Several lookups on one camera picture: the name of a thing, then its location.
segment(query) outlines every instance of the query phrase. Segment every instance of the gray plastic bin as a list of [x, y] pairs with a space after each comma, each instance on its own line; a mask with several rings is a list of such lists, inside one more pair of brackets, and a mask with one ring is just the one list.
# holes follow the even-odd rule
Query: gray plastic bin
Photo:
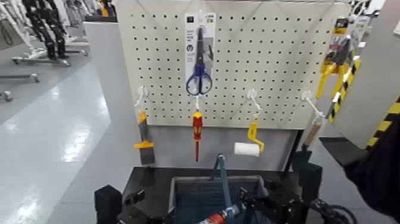
[[[239, 187], [245, 188], [254, 197], [264, 197], [267, 191], [260, 176], [229, 176], [229, 192], [232, 204], [240, 203]], [[169, 208], [175, 207], [175, 224], [198, 223], [210, 215], [226, 208], [223, 187], [220, 178], [213, 181], [210, 177], [175, 177], [171, 181]], [[235, 216], [232, 223], [244, 223], [245, 212]], [[270, 223], [257, 212], [246, 224]]]

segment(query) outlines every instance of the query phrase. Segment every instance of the wooden brush handle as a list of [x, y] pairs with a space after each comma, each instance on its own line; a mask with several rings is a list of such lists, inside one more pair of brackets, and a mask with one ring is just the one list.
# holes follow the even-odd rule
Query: wooden brush handle
[[313, 141], [315, 135], [317, 134], [318, 130], [322, 126], [322, 123], [316, 122], [312, 126], [310, 132], [308, 133], [307, 137], [305, 138], [304, 145], [309, 146], [311, 142]]

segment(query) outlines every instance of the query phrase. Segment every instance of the floor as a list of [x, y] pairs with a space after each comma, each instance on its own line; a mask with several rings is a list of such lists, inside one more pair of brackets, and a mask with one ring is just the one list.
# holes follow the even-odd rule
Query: floor
[[[0, 89], [14, 94], [13, 102], [0, 101], [0, 179], [7, 180], [0, 183], [0, 223], [95, 223], [94, 190], [111, 184], [122, 191], [137, 164], [132, 150], [118, 148], [93, 62], [78, 55], [69, 68], [15, 66], [0, 58], [2, 73], [35, 71], [41, 80], [0, 80]], [[311, 161], [324, 167], [323, 200], [349, 207], [359, 223], [391, 223], [368, 208], [320, 142], [312, 150]]]

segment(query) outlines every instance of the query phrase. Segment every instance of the spray can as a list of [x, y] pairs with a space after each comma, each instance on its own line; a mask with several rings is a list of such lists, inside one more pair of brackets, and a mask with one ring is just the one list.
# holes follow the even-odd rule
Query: spray can
[[235, 216], [239, 214], [243, 209], [244, 209], [243, 205], [242, 206], [233, 205], [216, 214], [213, 214], [212, 216], [206, 218], [205, 220], [197, 224], [223, 224], [225, 220], [228, 219], [228, 213], [230, 213], [229, 215], [231, 216]]

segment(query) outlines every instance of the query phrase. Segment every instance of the pegboard hook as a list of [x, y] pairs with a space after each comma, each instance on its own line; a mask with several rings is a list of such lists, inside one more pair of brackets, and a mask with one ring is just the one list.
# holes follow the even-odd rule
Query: pegboard hook
[[196, 103], [195, 103], [195, 106], [196, 106], [196, 110], [197, 111], [199, 111], [200, 110], [200, 104], [199, 104], [199, 95], [197, 95], [197, 96], [195, 96], [195, 98], [196, 98]]
[[257, 91], [255, 89], [251, 89], [247, 92], [246, 97], [248, 100], [252, 100], [257, 110], [262, 110], [261, 106], [257, 103], [255, 98], [257, 97]]
[[304, 102], [308, 102], [309, 105], [312, 107], [312, 109], [314, 109], [314, 112], [315, 112], [315, 119], [313, 121], [313, 123], [314, 123], [319, 118], [321, 118], [321, 119], [325, 118], [325, 115], [322, 111], [318, 110], [318, 108], [313, 104], [313, 102], [310, 100], [311, 97], [312, 97], [312, 94], [311, 94], [311, 91], [309, 91], [309, 90], [304, 91], [301, 94], [301, 100]]
[[137, 107], [143, 99], [143, 96], [147, 97], [149, 95], [149, 91], [145, 86], [141, 86], [137, 89], [137, 94], [139, 94], [139, 99], [137, 99], [135, 103], [135, 107]]

